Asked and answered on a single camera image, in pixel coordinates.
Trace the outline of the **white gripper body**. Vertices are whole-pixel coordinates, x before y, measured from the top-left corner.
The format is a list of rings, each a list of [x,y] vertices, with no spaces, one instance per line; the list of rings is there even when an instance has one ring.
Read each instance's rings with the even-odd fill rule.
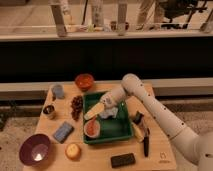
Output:
[[[118,105],[121,101],[127,97],[125,89],[118,85],[110,91],[106,92],[101,98],[100,102],[104,104],[106,108],[112,108]]]

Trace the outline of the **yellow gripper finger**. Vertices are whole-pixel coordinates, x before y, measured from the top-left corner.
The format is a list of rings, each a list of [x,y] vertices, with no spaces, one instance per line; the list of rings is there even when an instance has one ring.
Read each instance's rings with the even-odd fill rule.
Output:
[[[94,116],[98,115],[99,113],[103,112],[105,109],[105,106],[103,103],[98,102],[96,105],[94,105],[85,115],[85,120],[90,120]]]

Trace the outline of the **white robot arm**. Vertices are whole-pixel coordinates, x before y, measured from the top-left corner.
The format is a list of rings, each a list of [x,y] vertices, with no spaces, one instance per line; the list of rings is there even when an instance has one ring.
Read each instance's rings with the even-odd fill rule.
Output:
[[[152,96],[135,74],[126,74],[117,87],[102,95],[100,100],[84,114],[84,119],[90,120],[104,110],[117,106],[129,96],[136,97],[145,106],[176,149],[185,159],[197,166],[197,171],[213,171],[213,132],[202,136],[195,133]]]

